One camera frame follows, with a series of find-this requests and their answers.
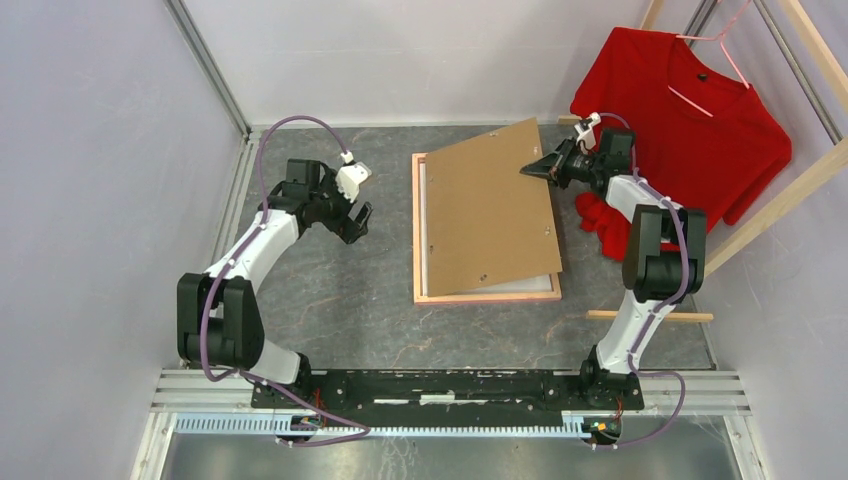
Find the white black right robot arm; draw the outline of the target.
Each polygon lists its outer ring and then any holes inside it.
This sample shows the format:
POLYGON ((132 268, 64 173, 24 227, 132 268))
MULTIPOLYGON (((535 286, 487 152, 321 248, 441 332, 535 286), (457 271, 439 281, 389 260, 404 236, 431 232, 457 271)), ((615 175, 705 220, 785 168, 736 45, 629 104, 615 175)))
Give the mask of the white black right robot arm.
POLYGON ((628 129, 606 127, 599 145, 589 149, 584 135, 576 134, 520 170, 558 188, 582 182, 631 224, 622 262, 623 302, 583 361, 577 382, 580 400, 591 408, 634 395, 649 340, 704 278, 706 214, 661 194, 639 174, 635 139, 628 129))

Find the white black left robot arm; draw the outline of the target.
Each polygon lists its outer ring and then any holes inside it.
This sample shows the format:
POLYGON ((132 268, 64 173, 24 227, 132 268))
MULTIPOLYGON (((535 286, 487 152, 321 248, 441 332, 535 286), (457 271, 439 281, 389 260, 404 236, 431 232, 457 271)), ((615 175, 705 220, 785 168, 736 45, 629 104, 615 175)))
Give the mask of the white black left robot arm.
POLYGON ((314 381, 304 355, 265 336, 257 302, 263 280, 277 260, 315 224, 344 243, 368 232, 373 211, 364 203, 351 213, 371 170, 350 160, 339 169, 317 160, 291 159, 286 177, 275 185, 248 231, 202 273, 186 273, 177 283, 177 351, 190 365, 248 372, 276 383, 290 407, 306 405, 314 381))

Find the brown backing board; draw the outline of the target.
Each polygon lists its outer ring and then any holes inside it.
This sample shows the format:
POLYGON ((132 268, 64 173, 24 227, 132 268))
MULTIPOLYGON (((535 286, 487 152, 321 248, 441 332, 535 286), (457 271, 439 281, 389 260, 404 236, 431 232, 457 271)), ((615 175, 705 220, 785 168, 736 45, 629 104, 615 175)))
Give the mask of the brown backing board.
POLYGON ((560 298, 549 187, 519 172, 542 155, 528 118, 415 160, 417 301, 560 298))

